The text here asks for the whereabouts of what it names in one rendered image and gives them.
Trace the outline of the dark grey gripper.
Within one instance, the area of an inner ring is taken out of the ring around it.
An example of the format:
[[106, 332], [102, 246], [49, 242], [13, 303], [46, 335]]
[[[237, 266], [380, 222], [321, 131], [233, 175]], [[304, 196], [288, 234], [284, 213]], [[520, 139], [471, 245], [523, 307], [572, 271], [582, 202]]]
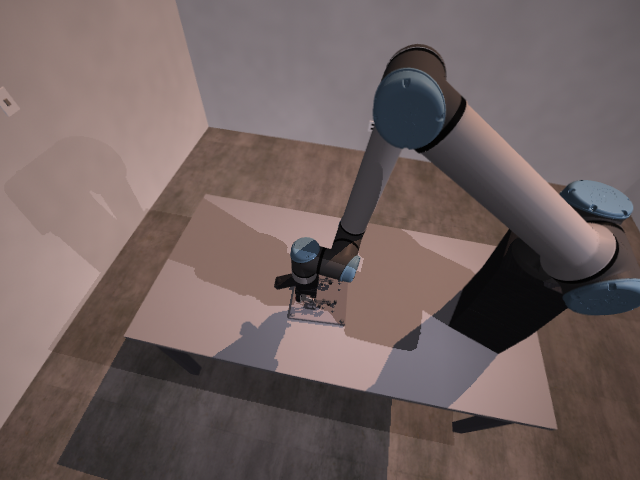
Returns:
[[[318, 275], [319, 274], [317, 274], [317, 276]], [[311, 298], [316, 298], [317, 286], [318, 286], [318, 280], [319, 280], [319, 276], [318, 276], [318, 279], [317, 279], [317, 276], [313, 282], [309, 284], [297, 285], [295, 287], [296, 302], [301, 303], [301, 301], [312, 301]], [[307, 297], [306, 295], [310, 295], [310, 298]]]

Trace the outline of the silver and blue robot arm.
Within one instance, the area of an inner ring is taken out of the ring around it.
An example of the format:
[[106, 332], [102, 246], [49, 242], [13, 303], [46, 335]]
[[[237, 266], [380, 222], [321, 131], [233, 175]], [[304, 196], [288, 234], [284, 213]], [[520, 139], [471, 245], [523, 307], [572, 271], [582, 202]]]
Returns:
[[376, 90], [374, 127], [332, 248], [310, 237], [296, 240], [292, 273], [276, 277], [274, 287], [309, 284], [317, 274], [353, 281], [362, 237], [408, 148], [515, 233], [515, 261], [529, 275], [558, 283], [570, 310], [599, 316], [639, 307], [640, 267], [622, 228], [633, 211], [629, 198], [591, 180], [571, 182], [562, 198], [445, 80], [435, 49], [402, 49]]

